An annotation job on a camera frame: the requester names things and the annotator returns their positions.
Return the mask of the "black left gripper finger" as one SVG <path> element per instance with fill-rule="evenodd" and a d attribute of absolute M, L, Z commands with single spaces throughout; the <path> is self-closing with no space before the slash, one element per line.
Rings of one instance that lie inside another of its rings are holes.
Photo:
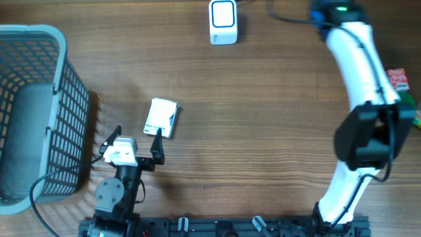
<path fill-rule="evenodd" d="M 164 164 L 164 149 L 162 144 L 162 129 L 158 128 L 153 143 L 151 145 L 150 152 L 152 159 L 157 165 Z"/>
<path fill-rule="evenodd" d="M 122 127 L 121 125 L 118 125 L 114 131 L 112 132 L 112 134 L 101 144 L 100 148 L 99 148 L 99 153 L 100 154 L 104 154 L 107 150 L 107 148 L 113 144 L 113 142 L 115 141 L 115 139 L 121 135 L 122 133 Z"/>

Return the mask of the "white blue carton box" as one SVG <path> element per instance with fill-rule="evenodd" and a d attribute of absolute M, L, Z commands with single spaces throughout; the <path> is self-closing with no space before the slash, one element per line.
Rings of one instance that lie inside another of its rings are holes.
<path fill-rule="evenodd" d="M 175 101 L 153 98 L 143 132 L 155 136 L 160 128 L 162 137 L 170 139 L 174 131 L 174 123 L 179 105 Z"/>

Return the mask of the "green lid jar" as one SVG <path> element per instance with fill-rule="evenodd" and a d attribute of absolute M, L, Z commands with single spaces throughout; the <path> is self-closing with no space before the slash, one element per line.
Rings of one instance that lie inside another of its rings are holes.
<path fill-rule="evenodd" d="M 398 93 L 401 103 L 402 104 L 408 104 L 411 105 L 412 107 L 416 108 L 416 102 L 413 98 L 413 96 L 411 96 L 411 94 L 407 93 L 407 92 L 399 92 Z"/>

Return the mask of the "green Haribo gummy bag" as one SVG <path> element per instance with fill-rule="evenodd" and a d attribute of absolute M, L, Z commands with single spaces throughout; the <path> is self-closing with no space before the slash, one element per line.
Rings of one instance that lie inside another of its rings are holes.
<path fill-rule="evenodd" d="M 421 128 L 421 110 L 416 110 L 412 123 L 416 127 Z"/>

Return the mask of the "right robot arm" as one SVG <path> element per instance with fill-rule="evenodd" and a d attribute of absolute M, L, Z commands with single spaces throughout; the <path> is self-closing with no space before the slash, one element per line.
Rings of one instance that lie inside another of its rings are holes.
<path fill-rule="evenodd" d="M 334 135 L 338 158 L 316 210 L 322 233 L 349 224 L 370 181 L 385 182 L 408 136 L 415 109 L 393 89 L 379 58 L 372 26 L 354 1 L 313 1 L 310 18 L 343 77 L 349 114 Z"/>

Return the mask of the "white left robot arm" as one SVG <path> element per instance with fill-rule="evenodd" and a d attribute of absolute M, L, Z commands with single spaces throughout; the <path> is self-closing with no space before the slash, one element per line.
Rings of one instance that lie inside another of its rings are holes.
<path fill-rule="evenodd" d="M 105 162 L 116 169 L 112 178 L 101 181 L 95 190 L 96 206 L 93 218 L 80 222 L 79 236 L 134 236 L 140 222 L 134 206 L 143 171 L 155 170 L 164 164 L 162 130 L 158 129 L 150 148 L 151 158 L 138 157 L 134 137 L 123 136 L 118 125 L 114 132 L 101 144 L 99 153 Z"/>

